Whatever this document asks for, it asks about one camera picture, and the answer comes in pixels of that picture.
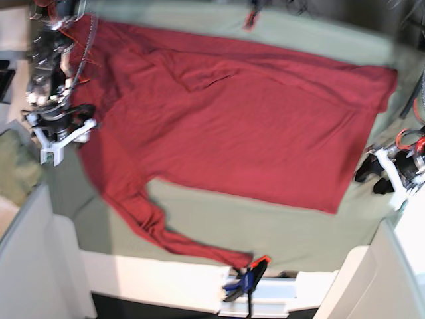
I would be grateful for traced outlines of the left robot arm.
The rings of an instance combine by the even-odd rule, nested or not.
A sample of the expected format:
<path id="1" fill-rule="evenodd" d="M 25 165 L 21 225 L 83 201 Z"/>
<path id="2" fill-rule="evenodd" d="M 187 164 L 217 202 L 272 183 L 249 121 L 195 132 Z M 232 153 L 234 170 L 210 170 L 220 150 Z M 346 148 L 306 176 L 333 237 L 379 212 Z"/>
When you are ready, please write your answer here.
<path id="1" fill-rule="evenodd" d="M 396 183 L 409 193 L 418 191 L 424 185 L 424 119 L 420 115 L 418 99 L 424 97 L 424 75 L 418 79 L 406 106 L 402 109 L 399 118 L 406 119 L 410 111 L 413 112 L 420 128 L 404 128 L 396 135 L 391 144 L 367 148 L 367 157 L 355 173 L 354 180 L 364 183 L 375 175 L 379 180 L 373 186 L 373 193 L 385 195 L 396 191 Z M 391 173 L 384 168 L 376 152 L 382 150 L 384 159 L 394 167 Z"/>

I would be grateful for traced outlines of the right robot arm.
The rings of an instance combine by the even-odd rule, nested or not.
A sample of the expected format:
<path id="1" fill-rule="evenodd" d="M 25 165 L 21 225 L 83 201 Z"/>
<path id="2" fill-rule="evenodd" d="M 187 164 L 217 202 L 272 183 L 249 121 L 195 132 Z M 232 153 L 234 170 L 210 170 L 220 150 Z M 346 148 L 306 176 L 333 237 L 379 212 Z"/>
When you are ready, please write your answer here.
<path id="1" fill-rule="evenodd" d="M 93 105 L 73 106 L 70 101 L 74 89 L 83 83 L 82 71 L 96 34 L 97 19 L 91 12 L 88 1 L 34 1 L 30 6 L 29 17 L 40 27 L 30 50 L 26 99 L 31 109 L 23 114 L 39 140 L 59 142 L 94 117 Z M 70 56 L 79 42 L 69 29 L 85 13 L 90 14 L 88 36 L 73 70 Z"/>

